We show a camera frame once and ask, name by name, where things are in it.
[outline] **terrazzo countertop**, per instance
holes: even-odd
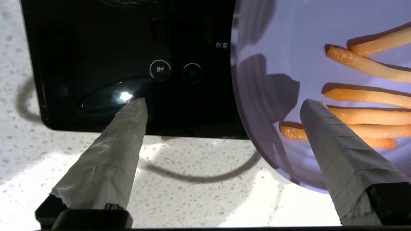
[[[0,229],[35,230],[34,211],[98,134],[40,120],[18,0],[0,1]],[[133,227],[339,225],[328,195],[280,176],[250,141],[146,136]]]

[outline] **kitchen counter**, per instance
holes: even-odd
[[[18,0],[0,1],[0,227],[34,211],[98,134],[39,117]],[[133,227],[339,225],[330,197],[282,177],[250,141],[146,136],[127,210]]]

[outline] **black control panel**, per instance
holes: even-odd
[[[147,134],[247,137],[234,100],[234,0],[22,0],[42,120],[100,132],[146,98]]]

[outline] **white speckled countertop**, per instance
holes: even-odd
[[[98,134],[40,121],[18,0],[0,1],[0,229],[34,211]],[[339,225],[328,195],[280,176],[250,141],[146,136],[127,207],[133,227]]]

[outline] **round button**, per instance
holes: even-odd
[[[158,81],[166,80],[171,74],[170,64],[162,59],[157,59],[150,65],[150,75],[153,79]]]
[[[197,83],[203,77],[203,69],[196,63],[189,63],[182,69],[182,77],[189,83]]]

